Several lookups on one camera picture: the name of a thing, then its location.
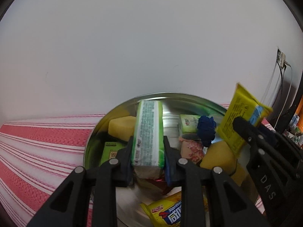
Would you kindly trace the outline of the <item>blue cloth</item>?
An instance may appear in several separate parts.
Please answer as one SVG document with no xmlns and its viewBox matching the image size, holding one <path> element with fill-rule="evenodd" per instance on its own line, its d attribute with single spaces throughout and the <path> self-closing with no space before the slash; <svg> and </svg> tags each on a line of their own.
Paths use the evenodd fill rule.
<svg viewBox="0 0 303 227">
<path fill-rule="evenodd" d="M 216 122 L 213 117 L 201 116 L 198 119 L 197 135 L 204 147 L 209 147 L 215 139 Z"/>
</svg>

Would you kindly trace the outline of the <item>yellow sponge green backing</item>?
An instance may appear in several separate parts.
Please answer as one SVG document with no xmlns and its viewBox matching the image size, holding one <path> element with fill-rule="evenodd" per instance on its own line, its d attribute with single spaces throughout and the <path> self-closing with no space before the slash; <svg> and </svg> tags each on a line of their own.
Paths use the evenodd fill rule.
<svg viewBox="0 0 303 227">
<path fill-rule="evenodd" d="M 136 117 L 126 116 L 112 119 L 109 122 L 108 134 L 112 137 L 128 142 L 134 135 Z"/>
</svg>

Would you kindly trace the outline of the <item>large green tissue pack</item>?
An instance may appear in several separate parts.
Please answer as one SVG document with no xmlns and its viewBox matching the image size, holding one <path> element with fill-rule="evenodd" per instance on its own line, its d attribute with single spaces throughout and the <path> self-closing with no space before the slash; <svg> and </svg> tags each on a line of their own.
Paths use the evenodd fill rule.
<svg viewBox="0 0 303 227">
<path fill-rule="evenodd" d="M 182 134 L 197 133 L 197 126 L 200 116 L 192 114 L 179 115 L 179 131 Z"/>
</svg>

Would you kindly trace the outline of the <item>small green tissue pack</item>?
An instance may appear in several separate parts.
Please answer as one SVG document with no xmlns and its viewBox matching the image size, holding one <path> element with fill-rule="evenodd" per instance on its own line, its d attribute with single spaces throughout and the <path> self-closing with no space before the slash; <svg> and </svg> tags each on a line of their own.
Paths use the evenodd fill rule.
<svg viewBox="0 0 303 227">
<path fill-rule="evenodd" d="M 158 100 L 139 102 L 133 136 L 131 164 L 137 177 L 158 179 L 164 168 L 163 107 Z"/>
</svg>

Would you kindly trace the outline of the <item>orange yellow snack packet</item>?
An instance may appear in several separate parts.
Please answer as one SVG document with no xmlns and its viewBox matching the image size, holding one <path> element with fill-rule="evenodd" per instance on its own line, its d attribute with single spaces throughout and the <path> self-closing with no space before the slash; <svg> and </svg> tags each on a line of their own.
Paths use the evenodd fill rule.
<svg viewBox="0 0 303 227">
<path fill-rule="evenodd" d="M 105 142 L 103 153 L 99 161 L 99 166 L 112 158 L 116 158 L 118 151 L 125 147 L 126 144 L 123 144 L 121 142 Z"/>
</svg>

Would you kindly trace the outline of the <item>cluttered items on shelf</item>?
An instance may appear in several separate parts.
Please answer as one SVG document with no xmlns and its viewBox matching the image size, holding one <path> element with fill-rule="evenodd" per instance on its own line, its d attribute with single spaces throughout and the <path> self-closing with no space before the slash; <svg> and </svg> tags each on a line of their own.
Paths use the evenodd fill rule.
<svg viewBox="0 0 303 227">
<path fill-rule="evenodd" d="M 286 130 L 286 137 L 290 138 L 296 145 L 302 147 L 302 129 L 298 126 L 300 117 L 295 114 Z"/>
</svg>

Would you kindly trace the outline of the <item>round metal cookie tin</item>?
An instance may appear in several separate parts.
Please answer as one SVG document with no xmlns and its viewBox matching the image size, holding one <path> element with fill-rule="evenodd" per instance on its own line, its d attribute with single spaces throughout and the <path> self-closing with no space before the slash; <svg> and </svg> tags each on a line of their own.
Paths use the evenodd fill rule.
<svg viewBox="0 0 303 227">
<path fill-rule="evenodd" d="M 207 170 L 180 155 L 182 114 L 212 117 L 226 109 L 212 101 L 178 93 L 139 96 L 115 107 L 95 126 L 84 153 L 84 168 L 106 176 L 110 208 L 102 219 L 114 226 L 267 226 L 260 211 L 222 167 Z M 111 121 L 135 119 L 135 131 L 110 160 L 101 164 Z"/>
</svg>

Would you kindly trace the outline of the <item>pink blossom snack packet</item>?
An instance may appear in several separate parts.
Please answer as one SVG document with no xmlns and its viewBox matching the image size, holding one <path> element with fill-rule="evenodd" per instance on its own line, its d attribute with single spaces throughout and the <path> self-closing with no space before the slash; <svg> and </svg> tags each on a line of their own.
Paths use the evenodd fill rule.
<svg viewBox="0 0 303 227">
<path fill-rule="evenodd" d="M 202 142 L 200 140 L 188 140 L 179 137 L 181 143 L 181 157 L 192 161 L 193 163 L 201 163 L 204 158 Z"/>
</svg>

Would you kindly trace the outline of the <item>pink striped bed cover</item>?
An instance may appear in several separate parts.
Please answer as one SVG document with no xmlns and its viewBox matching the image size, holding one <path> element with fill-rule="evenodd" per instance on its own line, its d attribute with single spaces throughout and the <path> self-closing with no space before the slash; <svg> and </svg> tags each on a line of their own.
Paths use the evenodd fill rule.
<svg viewBox="0 0 303 227">
<path fill-rule="evenodd" d="M 93 128 L 104 114 L 5 122 L 1 126 L 1 205 L 13 225 L 26 226 L 36 211 L 84 160 Z M 117 188 L 118 226 L 153 226 L 141 203 L 181 200 L 181 188 L 152 193 L 147 181 Z"/>
</svg>

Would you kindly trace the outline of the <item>wall power outlet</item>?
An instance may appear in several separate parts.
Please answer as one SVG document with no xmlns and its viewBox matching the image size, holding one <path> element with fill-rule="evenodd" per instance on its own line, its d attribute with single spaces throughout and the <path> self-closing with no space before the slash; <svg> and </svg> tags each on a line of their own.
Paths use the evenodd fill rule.
<svg viewBox="0 0 303 227">
<path fill-rule="evenodd" d="M 288 62 L 286 61 L 286 55 L 280 49 L 277 49 L 277 57 L 276 62 L 279 64 L 281 68 L 286 68 L 288 66 Z"/>
</svg>

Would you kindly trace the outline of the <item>red snack packet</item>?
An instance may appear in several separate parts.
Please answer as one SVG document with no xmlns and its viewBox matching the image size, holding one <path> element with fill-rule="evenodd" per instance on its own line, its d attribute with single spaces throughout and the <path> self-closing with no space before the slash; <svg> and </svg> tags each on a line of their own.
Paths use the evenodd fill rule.
<svg viewBox="0 0 303 227">
<path fill-rule="evenodd" d="M 142 179 L 140 184 L 142 187 L 153 189 L 162 195 L 168 194 L 173 189 L 164 179 Z"/>
</svg>

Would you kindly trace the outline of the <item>yellow blue cracker packet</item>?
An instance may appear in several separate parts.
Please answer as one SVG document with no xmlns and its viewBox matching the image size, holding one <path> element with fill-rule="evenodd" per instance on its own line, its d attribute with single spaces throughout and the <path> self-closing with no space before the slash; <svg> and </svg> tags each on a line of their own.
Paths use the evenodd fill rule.
<svg viewBox="0 0 303 227">
<path fill-rule="evenodd" d="M 180 226 L 181 191 L 167 196 L 151 204 L 141 203 L 140 207 L 149 217 L 152 226 Z"/>
</svg>

